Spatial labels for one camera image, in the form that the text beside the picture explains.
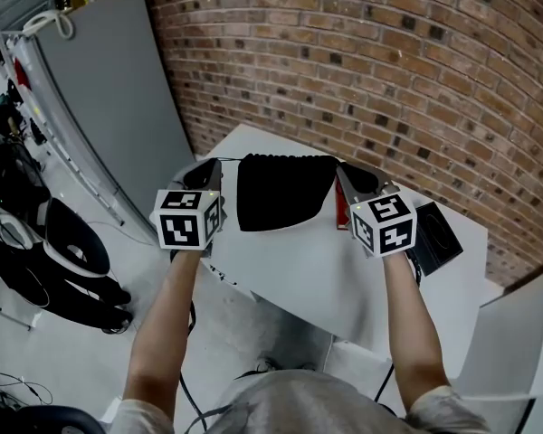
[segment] brick wall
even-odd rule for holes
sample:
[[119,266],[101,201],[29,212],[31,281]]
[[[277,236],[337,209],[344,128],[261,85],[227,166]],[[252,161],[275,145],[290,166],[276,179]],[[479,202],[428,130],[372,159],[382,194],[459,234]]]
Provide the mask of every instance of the brick wall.
[[147,0],[188,135],[239,123],[383,167],[543,264],[543,0]]

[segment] white cube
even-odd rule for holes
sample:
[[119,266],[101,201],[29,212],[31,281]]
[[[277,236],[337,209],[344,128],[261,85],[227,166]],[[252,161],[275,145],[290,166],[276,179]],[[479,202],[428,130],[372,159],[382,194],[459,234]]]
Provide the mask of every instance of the white cube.
[[217,191],[159,190],[155,225],[159,244],[169,250],[204,250],[221,225]]
[[354,236],[375,256],[412,248],[416,243],[416,209],[402,192],[352,204]]

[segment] white table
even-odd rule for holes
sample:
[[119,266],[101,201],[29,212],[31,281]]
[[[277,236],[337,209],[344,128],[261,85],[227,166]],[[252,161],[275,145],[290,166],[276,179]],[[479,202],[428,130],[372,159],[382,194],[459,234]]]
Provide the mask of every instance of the white table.
[[[325,153],[259,129],[239,126],[207,157],[322,156]],[[212,265],[257,296],[381,359],[390,357],[384,269],[367,259],[348,231],[336,230],[334,185],[320,213],[299,225],[265,232],[240,231],[237,222],[237,162],[223,162],[222,193],[228,219],[214,239]],[[430,198],[403,187],[416,207]],[[265,197],[265,182],[253,188]],[[445,370],[456,378],[464,364],[485,276],[487,230],[439,204],[464,252],[422,278],[424,302],[443,347]]]

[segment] gray t-shirt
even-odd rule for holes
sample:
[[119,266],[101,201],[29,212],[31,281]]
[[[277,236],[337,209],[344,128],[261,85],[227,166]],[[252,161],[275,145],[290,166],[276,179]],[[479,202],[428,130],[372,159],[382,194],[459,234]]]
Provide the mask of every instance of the gray t-shirt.
[[[487,434],[485,420],[468,410],[448,386],[434,389],[399,419],[353,386],[324,373],[288,370],[235,381],[221,406],[231,407],[207,432]],[[127,400],[119,405],[110,434],[171,434],[173,425],[157,407]]]

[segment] person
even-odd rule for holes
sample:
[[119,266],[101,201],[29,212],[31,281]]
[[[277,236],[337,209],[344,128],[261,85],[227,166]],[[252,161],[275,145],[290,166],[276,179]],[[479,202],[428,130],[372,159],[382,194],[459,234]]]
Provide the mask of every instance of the person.
[[[179,251],[137,332],[111,434],[172,433],[201,252]],[[397,418],[324,373],[284,370],[235,380],[209,433],[488,433],[443,368],[441,345],[404,253],[384,257],[390,352],[407,415]]]

